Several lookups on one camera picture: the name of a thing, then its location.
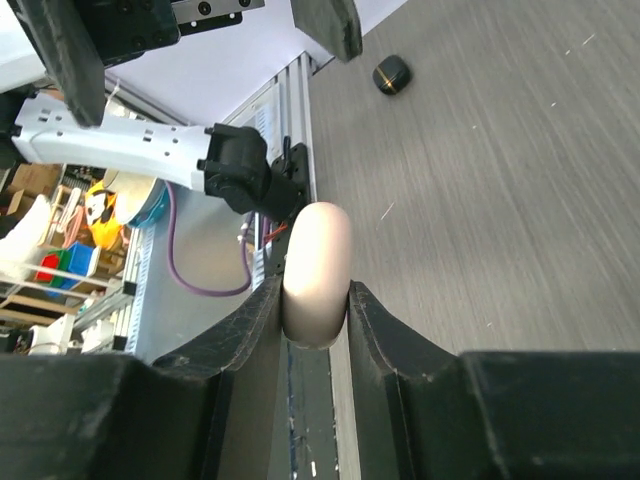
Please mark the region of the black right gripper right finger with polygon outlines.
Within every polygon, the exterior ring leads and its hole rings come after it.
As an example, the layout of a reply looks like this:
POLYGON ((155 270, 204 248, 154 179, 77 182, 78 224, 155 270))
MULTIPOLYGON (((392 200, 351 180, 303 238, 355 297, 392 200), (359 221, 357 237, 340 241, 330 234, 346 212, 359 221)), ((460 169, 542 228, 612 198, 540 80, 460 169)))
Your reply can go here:
POLYGON ((348 341, 365 479, 635 479, 635 352, 451 354, 355 282, 348 341))

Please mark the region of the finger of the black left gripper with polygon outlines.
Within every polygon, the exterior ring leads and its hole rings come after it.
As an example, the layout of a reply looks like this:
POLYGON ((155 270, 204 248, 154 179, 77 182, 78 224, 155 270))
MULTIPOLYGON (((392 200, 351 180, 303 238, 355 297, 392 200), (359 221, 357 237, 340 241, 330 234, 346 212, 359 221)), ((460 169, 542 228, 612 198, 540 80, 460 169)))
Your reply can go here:
POLYGON ((291 0, 294 25, 332 56, 350 62, 363 52, 360 16, 353 0, 291 0))

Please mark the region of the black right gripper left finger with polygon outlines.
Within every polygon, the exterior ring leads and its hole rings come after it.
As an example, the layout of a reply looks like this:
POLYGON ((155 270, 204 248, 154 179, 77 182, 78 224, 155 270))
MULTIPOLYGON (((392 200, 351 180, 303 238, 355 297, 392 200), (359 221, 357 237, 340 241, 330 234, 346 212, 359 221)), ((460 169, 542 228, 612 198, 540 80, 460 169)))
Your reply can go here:
POLYGON ((5 479, 263 479, 281 348, 280 277, 152 364, 3 355, 5 479))

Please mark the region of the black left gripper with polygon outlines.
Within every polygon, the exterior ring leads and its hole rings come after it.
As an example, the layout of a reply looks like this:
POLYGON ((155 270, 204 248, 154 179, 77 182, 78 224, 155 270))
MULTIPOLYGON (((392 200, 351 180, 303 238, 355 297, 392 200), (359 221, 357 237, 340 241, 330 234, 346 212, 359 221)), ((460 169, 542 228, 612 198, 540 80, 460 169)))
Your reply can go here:
POLYGON ((86 0, 84 22, 72 1, 17 5, 28 36, 76 122, 99 126, 105 109, 104 65, 131 61, 184 36, 238 25, 244 12, 262 8, 265 2, 86 0))

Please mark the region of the cream earbud charging case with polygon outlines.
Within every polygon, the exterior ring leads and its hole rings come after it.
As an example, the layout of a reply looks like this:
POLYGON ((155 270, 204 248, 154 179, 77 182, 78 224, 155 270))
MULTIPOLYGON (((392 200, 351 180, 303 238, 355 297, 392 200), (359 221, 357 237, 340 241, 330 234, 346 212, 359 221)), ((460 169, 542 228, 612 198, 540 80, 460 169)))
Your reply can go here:
POLYGON ((328 202, 303 208, 290 234, 282 283, 282 324, 290 342, 312 350, 335 342, 346 316, 351 266, 347 213, 328 202))

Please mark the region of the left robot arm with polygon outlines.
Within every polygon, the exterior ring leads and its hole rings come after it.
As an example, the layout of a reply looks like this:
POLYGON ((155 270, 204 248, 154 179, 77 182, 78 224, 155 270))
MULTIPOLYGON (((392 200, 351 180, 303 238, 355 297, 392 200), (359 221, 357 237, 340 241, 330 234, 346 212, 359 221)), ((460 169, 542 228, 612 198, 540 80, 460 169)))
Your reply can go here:
POLYGON ((239 214, 292 221, 308 204, 308 157, 282 167, 251 127, 142 123, 105 112, 107 68, 182 37, 241 23, 254 1, 5 1, 1 165, 80 164, 166 180, 239 214))

